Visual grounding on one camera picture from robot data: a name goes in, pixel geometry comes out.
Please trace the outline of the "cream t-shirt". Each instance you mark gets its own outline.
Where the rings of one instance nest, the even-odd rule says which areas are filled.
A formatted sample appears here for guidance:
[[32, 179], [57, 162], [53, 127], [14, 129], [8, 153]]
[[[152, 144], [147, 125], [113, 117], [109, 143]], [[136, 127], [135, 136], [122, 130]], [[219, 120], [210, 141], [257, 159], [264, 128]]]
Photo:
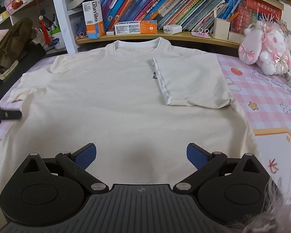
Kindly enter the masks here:
[[28, 154], [54, 157], [88, 143], [97, 148], [88, 171], [109, 186], [175, 185], [194, 172], [189, 143], [234, 158], [257, 154], [217, 56], [164, 38], [58, 56], [22, 75], [9, 97], [17, 100], [22, 119], [0, 142], [0, 193]]

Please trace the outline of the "olive green garment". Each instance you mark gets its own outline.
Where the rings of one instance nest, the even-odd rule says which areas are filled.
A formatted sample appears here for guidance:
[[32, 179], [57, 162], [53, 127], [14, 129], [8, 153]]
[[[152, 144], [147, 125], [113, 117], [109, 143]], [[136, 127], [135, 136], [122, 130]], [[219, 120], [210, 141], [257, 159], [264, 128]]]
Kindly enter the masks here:
[[0, 41], [0, 69], [9, 68], [26, 44], [36, 38], [37, 34], [32, 27], [32, 20], [25, 17], [14, 24], [3, 36]]

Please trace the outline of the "white pen cup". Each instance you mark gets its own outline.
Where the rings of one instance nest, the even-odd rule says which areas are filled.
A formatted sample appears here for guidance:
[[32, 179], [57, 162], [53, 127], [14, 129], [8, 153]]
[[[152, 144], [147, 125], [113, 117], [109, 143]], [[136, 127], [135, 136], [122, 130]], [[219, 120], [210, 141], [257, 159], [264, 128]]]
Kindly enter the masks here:
[[56, 50], [62, 50], [66, 48], [61, 29], [59, 27], [52, 29], [49, 33], [50, 33], [51, 43]]

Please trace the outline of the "red tassel ornament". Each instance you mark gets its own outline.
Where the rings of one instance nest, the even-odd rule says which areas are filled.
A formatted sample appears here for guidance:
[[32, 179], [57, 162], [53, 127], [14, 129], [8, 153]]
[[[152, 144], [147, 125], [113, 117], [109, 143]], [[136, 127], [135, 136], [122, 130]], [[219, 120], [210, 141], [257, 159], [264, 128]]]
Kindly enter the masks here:
[[40, 7], [39, 7], [38, 0], [35, 0], [35, 1], [36, 1], [38, 12], [39, 12], [39, 23], [41, 25], [42, 33], [43, 33], [43, 36], [44, 36], [44, 41], [45, 41], [46, 45], [49, 45], [51, 43], [50, 37], [49, 37], [48, 31], [46, 29], [46, 26], [44, 24], [43, 16], [42, 16], [42, 14], [40, 12]]

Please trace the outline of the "pink scissors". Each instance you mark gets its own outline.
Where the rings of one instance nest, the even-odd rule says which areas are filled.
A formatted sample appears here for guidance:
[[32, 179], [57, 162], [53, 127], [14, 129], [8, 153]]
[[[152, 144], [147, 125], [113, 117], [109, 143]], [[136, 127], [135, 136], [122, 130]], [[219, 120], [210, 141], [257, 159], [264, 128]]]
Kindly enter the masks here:
[[209, 30], [201, 27], [196, 32], [191, 32], [191, 35], [194, 37], [210, 38]]

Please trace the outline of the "pink white plush bunny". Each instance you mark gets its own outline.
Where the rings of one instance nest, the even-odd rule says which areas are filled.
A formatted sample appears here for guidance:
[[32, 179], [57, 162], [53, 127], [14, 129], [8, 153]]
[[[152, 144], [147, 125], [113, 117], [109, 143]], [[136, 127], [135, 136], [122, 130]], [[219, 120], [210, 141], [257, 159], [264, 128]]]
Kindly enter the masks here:
[[284, 75], [291, 68], [288, 41], [277, 23], [257, 21], [244, 30], [238, 49], [246, 65], [257, 64], [264, 75]]

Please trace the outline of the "beige square pen holder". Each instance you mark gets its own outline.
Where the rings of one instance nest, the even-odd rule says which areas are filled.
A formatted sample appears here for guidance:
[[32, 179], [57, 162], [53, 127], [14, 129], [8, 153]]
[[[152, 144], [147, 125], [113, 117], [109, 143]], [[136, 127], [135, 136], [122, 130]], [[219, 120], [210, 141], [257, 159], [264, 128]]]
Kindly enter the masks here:
[[217, 39], [227, 40], [229, 35], [230, 22], [224, 19], [214, 19], [214, 29], [212, 36]]

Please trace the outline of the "white charger block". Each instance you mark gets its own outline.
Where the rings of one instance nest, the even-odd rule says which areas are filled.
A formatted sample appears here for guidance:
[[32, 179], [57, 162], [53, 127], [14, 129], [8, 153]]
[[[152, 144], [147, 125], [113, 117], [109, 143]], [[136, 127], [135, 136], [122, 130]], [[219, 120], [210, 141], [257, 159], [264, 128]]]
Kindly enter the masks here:
[[175, 35], [182, 32], [182, 26], [177, 24], [165, 25], [163, 27], [163, 32], [169, 35]]

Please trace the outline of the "white orange usmile box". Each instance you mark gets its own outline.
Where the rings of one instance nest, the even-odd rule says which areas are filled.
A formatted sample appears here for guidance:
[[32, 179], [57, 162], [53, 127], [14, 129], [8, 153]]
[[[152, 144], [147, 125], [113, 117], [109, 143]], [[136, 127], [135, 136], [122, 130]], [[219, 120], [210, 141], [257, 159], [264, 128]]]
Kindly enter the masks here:
[[98, 39], [105, 35], [100, 0], [82, 3], [86, 34], [89, 39]]

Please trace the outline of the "white orange toothpaste box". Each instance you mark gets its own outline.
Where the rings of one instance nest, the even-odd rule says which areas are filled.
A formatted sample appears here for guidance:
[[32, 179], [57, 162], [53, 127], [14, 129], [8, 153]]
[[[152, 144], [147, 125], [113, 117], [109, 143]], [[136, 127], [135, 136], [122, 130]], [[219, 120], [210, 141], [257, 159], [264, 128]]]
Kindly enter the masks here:
[[114, 25], [116, 35], [144, 35], [157, 34], [157, 21], [127, 21], [119, 22]]

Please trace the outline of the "row of colourful books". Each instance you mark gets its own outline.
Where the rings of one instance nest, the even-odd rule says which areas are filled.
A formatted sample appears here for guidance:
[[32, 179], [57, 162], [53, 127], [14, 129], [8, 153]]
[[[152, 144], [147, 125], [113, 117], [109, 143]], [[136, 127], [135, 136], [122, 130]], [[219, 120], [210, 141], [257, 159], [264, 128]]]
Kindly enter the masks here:
[[179, 25], [183, 31], [214, 31], [216, 18], [231, 21], [230, 30], [242, 34], [251, 23], [277, 22], [283, 5], [264, 0], [99, 0], [106, 32], [130, 21], [154, 20], [159, 30]]

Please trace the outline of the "white shelf post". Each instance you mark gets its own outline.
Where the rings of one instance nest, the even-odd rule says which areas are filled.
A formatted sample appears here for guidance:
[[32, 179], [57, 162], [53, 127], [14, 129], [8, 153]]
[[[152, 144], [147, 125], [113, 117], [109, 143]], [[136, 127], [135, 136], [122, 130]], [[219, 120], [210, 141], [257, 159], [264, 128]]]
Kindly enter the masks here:
[[57, 14], [66, 50], [68, 54], [75, 54], [78, 52], [78, 45], [75, 43], [70, 19], [68, 16], [66, 0], [53, 0], [53, 4], [55, 7], [55, 12]]

